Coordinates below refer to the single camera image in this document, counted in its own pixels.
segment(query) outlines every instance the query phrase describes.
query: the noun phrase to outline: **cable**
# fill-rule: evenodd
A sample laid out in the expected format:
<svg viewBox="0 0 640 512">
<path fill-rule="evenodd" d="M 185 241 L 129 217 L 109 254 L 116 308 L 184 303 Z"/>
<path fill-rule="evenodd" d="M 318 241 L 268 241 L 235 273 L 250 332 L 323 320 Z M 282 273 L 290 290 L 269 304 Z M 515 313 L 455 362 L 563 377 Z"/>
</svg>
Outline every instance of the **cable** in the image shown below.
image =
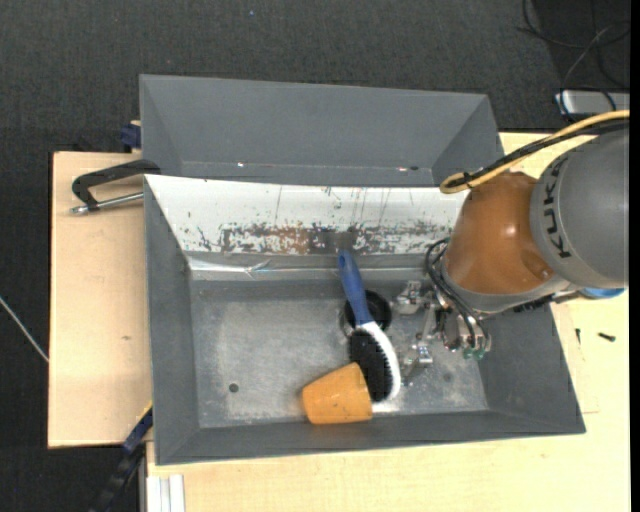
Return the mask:
<svg viewBox="0 0 640 512">
<path fill-rule="evenodd" d="M 477 351 L 477 352 L 484 351 L 486 349 L 486 344 L 489 341 L 489 333 L 485 329 L 484 324 L 482 323 L 480 318 L 477 316 L 477 314 L 473 311 L 473 309 L 465 303 L 465 301 L 446 283 L 444 279 L 442 279 L 442 276 L 438 274 L 435 268 L 435 265 L 444 256 L 444 253 L 446 252 L 446 248 L 440 251 L 440 253 L 435 257 L 435 259 L 431 261 L 431 255 L 433 251 L 436 249 L 436 247 L 445 245 L 448 242 L 449 242 L 449 238 L 443 238 L 442 240 L 434 242 L 429 247 L 429 249 L 427 249 L 427 253 L 425 255 L 425 264 L 426 264 L 427 273 L 429 274 L 429 277 L 431 278 L 431 281 L 433 282 L 434 286 L 438 288 L 447 297 L 447 299 L 449 299 L 449 301 L 453 303 L 455 308 L 460 312 L 462 319 L 469 331 L 469 335 L 471 336 L 471 339 L 473 340 L 474 343 L 476 340 L 475 329 L 471 324 L 470 319 L 473 319 L 475 321 L 476 325 L 482 331 L 484 340 L 483 340 L 483 345 L 479 347 L 474 347 L 474 351 Z"/>
<path fill-rule="evenodd" d="M 40 345 L 38 345 L 38 342 L 33 338 L 33 336 L 31 336 L 29 331 L 27 331 L 27 328 L 20 321 L 20 319 L 18 318 L 18 315 L 16 315 L 13 312 L 13 310 L 9 307 L 9 304 L 7 304 L 5 302 L 5 300 L 2 298 L 2 295 L 0 295 L 0 303 L 4 306 L 4 309 L 7 310 L 7 313 L 9 313 L 9 316 L 11 316 L 11 318 L 13 318 L 14 322 L 16 324 L 18 324 L 18 327 L 20 327 L 20 329 L 22 330 L 24 335 L 27 337 L 29 342 L 33 345 L 33 348 L 35 348 L 38 351 L 38 354 L 40 354 L 40 356 L 42 357 L 42 359 L 44 359 L 48 363 L 49 362 L 49 356 L 47 356 L 46 352 L 44 350 L 42 350 Z"/>
<path fill-rule="evenodd" d="M 621 41 L 622 39 L 627 37 L 631 33 L 631 22 L 629 20 L 622 20 L 622 21 L 613 22 L 613 23 L 607 25 L 602 30 L 598 31 L 597 23 L 596 23 L 596 14 L 595 14 L 594 1 L 591 0 L 589 2 L 589 5 L 590 5 L 590 12 L 591 12 L 591 26 L 592 26 L 592 29 L 593 29 L 594 37 L 591 39 L 591 41 L 586 46 L 585 45 L 580 45 L 580 44 L 575 44 L 575 43 L 568 43 L 566 41 L 560 41 L 558 39 L 551 38 L 551 37 L 545 35 L 544 33 L 542 33 L 538 28 L 536 28 L 533 25 L 533 22 L 531 21 L 531 18 L 529 17 L 529 11 L 527 9 L 527 0 L 522 0 L 522 17 L 523 17 L 527 27 L 526 28 L 518 27 L 518 30 L 520 30 L 521 32 L 524 32 L 526 34 L 532 35 L 534 37 L 537 37 L 538 39 L 541 39 L 542 41 L 545 41 L 546 43 L 549 43 L 549 44 L 554 44 L 556 46 L 561 46 L 563 48 L 569 48 L 569 49 L 573 49 L 573 50 L 583 50 L 583 53 L 578 57 L 576 62 L 574 62 L 574 64 L 571 66 L 570 72 L 565 75 L 565 79 L 563 80 L 563 83 L 565 83 L 568 80 L 569 75 L 571 73 L 573 73 L 573 71 L 575 70 L 575 67 L 580 62 L 582 62 L 582 60 L 584 60 L 584 58 L 587 56 L 587 54 L 590 51 L 595 49 L 596 62 L 598 64 L 598 69 L 600 70 L 602 75 L 605 78 L 607 78 L 611 83 L 615 84 L 616 86 L 621 87 L 623 89 L 629 89 L 628 85 L 626 85 L 626 84 L 622 83 L 621 81 L 617 80 L 616 78 L 614 78 L 607 71 L 607 69 L 605 67 L 605 64 L 604 64 L 604 60 L 603 60 L 603 57 L 602 57 L 602 51 L 601 50 L 602 50 L 602 48 L 605 48 L 605 47 L 610 46 L 610 45 L 612 45 L 614 43 L 617 43 L 618 41 Z M 621 25 L 621 24 L 629 25 L 629 28 L 627 30 L 625 30 L 623 33 L 617 35 L 616 37 L 613 37 L 613 38 L 609 39 L 608 41 L 605 41 L 605 42 L 601 42 L 600 41 L 600 39 L 602 38 L 602 36 L 604 34 L 609 32 L 609 30 L 611 30 L 613 27 Z"/>
<path fill-rule="evenodd" d="M 562 90 L 566 89 L 566 84 L 569 81 L 569 77 L 573 74 L 573 72 L 576 70 L 576 68 L 578 67 L 578 65 L 586 58 L 586 56 L 589 54 L 589 52 L 593 49 L 598 47 L 598 41 L 600 41 L 600 38 L 605 35 L 607 32 L 609 32 L 609 30 L 611 30 L 612 28 L 621 25 L 621 24 L 628 24 L 629 26 L 631 25 L 631 22 L 629 21 L 618 21 L 615 23 L 612 23 L 611 25 L 607 25 L 605 28 L 603 28 L 600 32 L 598 32 L 593 39 L 589 42 L 589 44 L 584 48 L 584 51 L 580 54 L 580 56 L 576 59 L 576 61 L 571 65 L 571 67 L 569 68 L 569 71 L 567 71 L 566 75 L 564 76 L 563 80 L 562 80 Z"/>
<path fill-rule="evenodd" d="M 132 480 L 145 454 L 144 435 L 153 425 L 153 408 L 146 409 L 122 445 L 122 458 L 104 488 L 93 499 L 89 512 L 109 512 Z"/>
<path fill-rule="evenodd" d="M 549 135 L 539 141 L 532 142 L 526 146 L 509 153 L 500 158 L 488 167 L 482 167 L 473 173 L 459 172 L 446 178 L 440 183 L 440 191 L 444 194 L 455 194 L 468 190 L 496 177 L 508 168 L 520 163 L 522 160 L 540 151 L 546 147 L 552 146 L 559 142 L 577 137 L 594 128 L 611 127 L 612 122 L 617 124 L 619 121 L 630 119 L 629 110 L 618 110 L 615 112 L 606 112 L 597 116 L 592 116 L 574 123 L 562 130 Z"/>
</svg>

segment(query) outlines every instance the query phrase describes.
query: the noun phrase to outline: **black bristles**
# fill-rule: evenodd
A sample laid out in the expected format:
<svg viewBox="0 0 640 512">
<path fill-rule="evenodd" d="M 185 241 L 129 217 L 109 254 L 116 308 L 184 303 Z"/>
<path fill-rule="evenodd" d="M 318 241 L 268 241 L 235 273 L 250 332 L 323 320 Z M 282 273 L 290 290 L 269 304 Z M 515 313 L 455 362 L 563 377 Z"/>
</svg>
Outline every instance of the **black bristles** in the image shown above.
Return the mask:
<svg viewBox="0 0 640 512">
<path fill-rule="evenodd" d="M 369 395 L 380 402 L 391 394 L 391 366 L 375 338 L 364 329 L 356 329 L 349 337 L 349 357 L 358 363 L 367 381 Z"/>
</svg>

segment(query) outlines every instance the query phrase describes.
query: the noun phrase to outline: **white brush edge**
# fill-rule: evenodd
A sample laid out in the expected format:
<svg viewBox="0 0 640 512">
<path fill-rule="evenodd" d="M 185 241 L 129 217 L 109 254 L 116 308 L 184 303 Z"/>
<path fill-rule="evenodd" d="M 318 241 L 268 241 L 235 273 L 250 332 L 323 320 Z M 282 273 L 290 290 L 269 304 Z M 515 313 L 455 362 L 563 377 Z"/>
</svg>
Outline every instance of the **white brush edge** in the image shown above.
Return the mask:
<svg viewBox="0 0 640 512">
<path fill-rule="evenodd" d="M 376 340 L 380 348 L 384 352 L 384 355 L 387 356 L 387 360 L 389 361 L 389 367 L 391 368 L 391 393 L 386 398 L 386 400 L 391 400 L 395 398 L 400 392 L 400 387 L 402 386 L 402 376 L 400 374 L 400 364 L 398 363 L 398 357 L 396 356 L 396 351 L 391 345 L 389 338 L 387 335 L 380 329 L 380 326 L 376 322 L 367 322 L 366 324 L 362 324 L 360 326 L 361 329 L 367 331 L 373 338 Z"/>
</svg>

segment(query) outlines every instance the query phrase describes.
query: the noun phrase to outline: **black cable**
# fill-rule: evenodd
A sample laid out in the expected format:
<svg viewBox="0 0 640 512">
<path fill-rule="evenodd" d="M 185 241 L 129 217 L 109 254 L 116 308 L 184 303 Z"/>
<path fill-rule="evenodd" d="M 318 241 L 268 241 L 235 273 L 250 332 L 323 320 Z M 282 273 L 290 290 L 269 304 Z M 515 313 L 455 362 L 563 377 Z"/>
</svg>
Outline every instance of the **black cable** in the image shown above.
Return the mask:
<svg viewBox="0 0 640 512">
<path fill-rule="evenodd" d="M 153 409 L 149 407 L 122 445 L 122 457 L 104 488 L 93 498 L 89 512 L 110 512 L 124 494 L 145 455 L 145 434 L 153 425 Z"/>
<path fill-rule="evenodd" d="M 602 134 L 606 131 L 609 131 L 611 129 L 617 129 L 621 124 L 624 123 L 628 123 L 629 121 L 626 119 L 611 119 L 611 120 L 607 120 L 607 121 L 603 121 L 599 124 L 594 124 L 592 126 L 588 126 L 586 128 L 583 128 L 581 130 L 577 130 L 575 132 L 572 133 L 567 133 L 565 135 L 562 135 L 560 137 L 556 137 L 554 139 L 541 139 L 541 140 L 537 140 L 535 142 L 531 142 L 525 146 L 522 146 L 519 149 L 516 149 L 515 151 L 512 151 L 511 153 L 509 153 L 508 155 L 503 156 L 502 158 L 496 160 L 495 162 L 493 162 L 491 165 L 487 166 L 487 167 L 483 167 L 482 169 L 479 169 L 478 171 L 474 172 L 474 173 L 470 173 L 468 175 L 465 175 L 462 178 L 458 178 L 455 180 L 452 180 L 450 183 L 447 184 L 448 188 L 454 188 L 454 187 L 458 187 L 460 185 L 465 185 L 466 183 L 468 183 L 470 180 L 473 179 L 477 179 L 480 178 L 482 176 L 484 176 L 485 174 L 488 174 L 490 172 L 492 172 L 494 169 L 501 167 L 511 161 L 517 160 L 518 158 L 521 158 L 523 156 L 528 156 L 531 155 L 532 153 L 535 153 L 537 151 L 540 151 L 541 149 L 545 149 L 548 148 L 549 146 L 553 146 L 554 144 L 558 144 L 559 142 L 563 142 L 565 140 L 569 140 L 572 139 L 574 137 L 577 137 L 579 135 L 587 135 L 587 134 L 593 134 L 594 132 L 597 134 Z"/>
<path fill-rule="evenodd" d="M 569 77 L 573 74 L 573 72 L 576 70 L 576 68 L 578 67 L 578 65 L 586 58 L 586 56 L 589 54 L 589 52 L 596 48 L 598 45 L 598 42 L 600 41 L 600 38 L 602 38 L 602 36 L 604 36 L 607 32 L 609 32 L 612 28 L 621 25 L 621 24 L 629 24 L 631 25 L 630 22 L 628 21 L 618 21 L 615 23 L 611 23 L 610 25 L 607 25 L 605 28 L 603 28 L 602 30 L 600 30 L 594 37 L 593 39 L 591 39 L 591 41 L 589 42 L 589 44 L 587 46 L 585 46 L 583 52 L 580 54 L 580 56 L 576 59 L 576 61 L 571 65 L 571 67 L 569 68 L 569 70 L 567 71 L 567 73 L 564 75 L 564 79 L 562 80 L 562 89 L 566 89 L 566 84 L 569 81 Z"/>
<path fill-rule="evenodd" d="M 596 23 L 596 5 L 594 0 L 590 0 L 589 2 L 590 10 L 591 10 L 591 27 L 594 33 L 598 31 L 598 24 Z M 612 39 L 611 41 L 616 42 L 624 39 L 627 35 L 631 34 L 631 24 L 629 23 L 629 28 L 625 30 L 620 36 Z M 596 61 L 598 63 L 598 69 L 607 78 L 611 83 L 617 85 L 618 87 L 622 87 L 624 89 L 628 89 L 629 87 L 625 86 L 625 84 L 616 78 L 614 78 L 606 69 L 604 64 L 604 59 L 602 57 L 602 48 L 603 45 L 596 45 Z"/>
<path fill-rule="evenodd" d="M 573 63 L 573 65 L 571 66 L 571 68 L 569 69 L 569 71 L 567 72 L 567 74 L 565 75 L 565 78 L 563 79 L 563 87 L 561 88 L 561 92 L 564 91 L 566 89 L 566 87 L 564 86 L 564 84 L 568 81 L 569 76 L 575 71 L 575 68 L 577 67 L 578 64 L 580 64 L 580 62 L 582 62 L 585 57 L 592 51 L 595 50 L 595 54 L 596 54 L 596 63 L 598 65 L 598 69 L 600 70 L 600 72 L 602 73 L 602 75 L 609 80 L 611 83 L 613 83 L 614 85 L 621 87 L 623 89 L 629 89 L 629 86 L 624 84 L 623 82 L 621 82 L 620 80 L 617 80 L 616 78 L 614 78 L 611 73 L 609 73 L 609 71 L 606 69 L 605 63 L 604 63 L 604 58 L 602 56 L 602 48 L 605 48 L 607 46 L 610 46 L 614 43 L 617 43 L 618 41 L 621 41 L 622 39 L 626 38 L 628 35 L 630 35 L 631 33 L 631 22 L 630 20 L 622 20 L 622 21 L 616 21 L 613 22 L 609 25 L 607 25 L 605 28 L 603 28 L 602 30 L 598 30 L 597 28 L 597 22 L 596 22 L 596 15 L 595 15 L 595 4 L 594 4 L 594 0 L 590 0 L 589 5 L 590 5 L 590 12 L 591 12 L 591 26 L 593 29 L 593 34 L 594 37 L 591 39 L 591 41 L 587 44 L 587 45 L 580 45 L 580 44 L 576 44 L 576 43 L 568 43 L 566 41 L 560 41 L 558 39 L 554 39 L 551 38 L 547 35 L 545 35 L 541 30 L 539 30 L 538 28 L 536 28 L 533 24 L 533 22 L 531 21 L 531 18 L 529 16 L 529 11 L 527 9 L 527 1 L 528 0 L 522 0 L 522 17 L 524 19 L 525 24 L 527 25 L 526 28 L 522 28 L 519 27 L 518 30 L 520 30 L 521 32 L 524 32 L 526 34 L 532 35 L 538 39 L 541 39 L 542 41 L 545 41 L 546 43 L 549 44 L 554 44 L 556 46 L 561 46 L 563 48 L 569 48 L 569 49 L 573 49 L 573 50 L 583 50 L 582 54 L 578 57 L 578 59 L 576 59 L 576 61 Z M 607 33 L 609 32 L 612 28 L 618 26 L 618 25 L 629 25 L 629 28 L 627 30 L 625 30 L 624 32 L 622 32 L 621 34 L 607 40 L 607 41 L 601 41 L 601 38 Z"/>
<path fill-rule="evenodd" d="M 475 329 L 469 319 L 472 318 L 476 322 L 476 325 L 482 331 L 482 334 L 485 340 L 489 339 L 488 332 L 486 331 L 483 323 L 480 321 L 480 318 L 473 311 L 473 309 L 465 303 L 465 301 L 444 281 L 444 279 L 441 278 L 441 276 L 438 274 L 437 270 L 435 269 L 435 265 L 444 256 L 446 248 L 443 249 L 433 261 L 431 261 L 431 255 L 433 251 L 436 249 L 436 247 L 446 244 L 448 240 L 449 240 L 448 238 L 443 238 L 442 240 L 434 242 L 427 250 L 427 253 L 425 256 L 427 273 L 429 274 L 429 277 L 431 278 L 431 281 L 433 282 L 434 286 L 438 288 L 454 304 L 454 306 L 458 311 L 460 311 L 460 313 L 462 314 L 462 319 L 464 320 L 467 326 L 467 329 L 469 330 L 471 339 L 473 340 L 473 343 L 475 345 Z"/>
</svg>

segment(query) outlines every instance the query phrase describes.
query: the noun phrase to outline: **metal clamp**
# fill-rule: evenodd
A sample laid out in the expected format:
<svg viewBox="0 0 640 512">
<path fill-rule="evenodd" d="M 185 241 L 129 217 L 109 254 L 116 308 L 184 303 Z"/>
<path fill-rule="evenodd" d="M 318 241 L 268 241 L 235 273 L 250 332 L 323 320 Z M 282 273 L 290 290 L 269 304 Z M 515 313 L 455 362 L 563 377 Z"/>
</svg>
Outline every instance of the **metal clamp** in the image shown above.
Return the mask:
<svg viewBox="0 0 640 512">
<path fill-rule="evenodd" d="M 480 360 L 486 352 L 491 350 L 491 337 L 485 338 L 476 320 L 468 317 L 467 321 L 473 328 L 469 331 L 462 313 L 451 311 L 447 314 L 444 326 L 444 346 L 451 352 L 461 350 L 465 359 L 473 357 Z"/>
<path fill-rule="evenodd" d="M 411 381 L 433 364 L 433 357 L 429 353 L 429 347 L 424 341 L 411 345 L 409 350 L 400 357 L 400 373 L 402 383 L 411 385 Z"/>
<path fill-rule="evenodd" d="M 400 315 L 415 314 L 426 300 L 422 288 L 422 281 L 408 281 L 407 286 L 396 297 L 395 311 Z"/>
<path fill-rule="evenodd" d="M 139 192 L 106 201 L 98 201 L 89 191 L 91 187 L 129 178 L 137 174 L 160 174 L 160 168 L 149 160 L 136 160 L 135 162 L 116 165 L 115 167 L 109 167 L 78 176 L 71 185 L 71 190 L 84 205 L 72 208 L 71 213 L 95 212 L 109 206 L 116 206 L 129 201 L 142 199 L 142 192 Z"/>
</svg>

